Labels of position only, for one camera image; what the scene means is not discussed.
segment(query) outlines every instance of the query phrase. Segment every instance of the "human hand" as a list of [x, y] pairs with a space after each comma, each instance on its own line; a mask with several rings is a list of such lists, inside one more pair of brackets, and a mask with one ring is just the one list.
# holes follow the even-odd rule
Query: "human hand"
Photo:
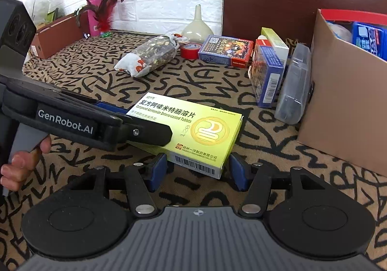
[[11, 191], [18, 191], [26, 182], [26, 179], [35, 169], [42, 153], [49, 153], [51, 150], [51, 137], [45, 138], [38, 148], [29, 152], [16, 152], [11, 164], [1, 167], [0, 183]]

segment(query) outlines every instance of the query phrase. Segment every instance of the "stomach logo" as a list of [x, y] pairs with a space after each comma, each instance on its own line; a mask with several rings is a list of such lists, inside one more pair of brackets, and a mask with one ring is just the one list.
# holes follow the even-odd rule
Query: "stomach logo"
[[227, 124], [216, 117], [206, 117], [197, 120], [191, 127], [192, 138], [204, 145], [215, 145], [227, 139], [230, 130]]

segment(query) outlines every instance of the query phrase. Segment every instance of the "clear plastic case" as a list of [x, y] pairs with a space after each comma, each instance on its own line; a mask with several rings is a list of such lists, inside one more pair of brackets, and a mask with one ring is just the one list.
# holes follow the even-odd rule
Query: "clear plastic case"
[[296, 124], [304, 114], [310, 89], [310, 58], [309, 48], [303, 44], [297, 44], [274, 115], [284, 123]]

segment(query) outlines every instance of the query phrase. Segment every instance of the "pink bottle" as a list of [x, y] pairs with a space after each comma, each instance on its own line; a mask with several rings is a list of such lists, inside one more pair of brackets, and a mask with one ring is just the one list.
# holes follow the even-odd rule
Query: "pink bottle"
[[[100, 5], [102, 0], [89, 0], [91, 4], [96, 6]], [[99, 36], [101, 32], [98, 30], [97, 25], [98, 22], [95, 19], [95, 14], [93, 11], [88, 10], [88, 18], [89, 18], [89, 27], [90, 27], [90, 36]]]

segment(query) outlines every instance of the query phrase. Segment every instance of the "red tape roll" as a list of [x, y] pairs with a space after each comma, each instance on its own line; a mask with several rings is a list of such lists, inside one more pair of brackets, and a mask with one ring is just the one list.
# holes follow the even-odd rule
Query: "red tape roll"
[[185, 44], [180, 48], [181, 57], [189, 60], [196, 60], [199, 58], [198, 52], [202, 45], [200, 44]]

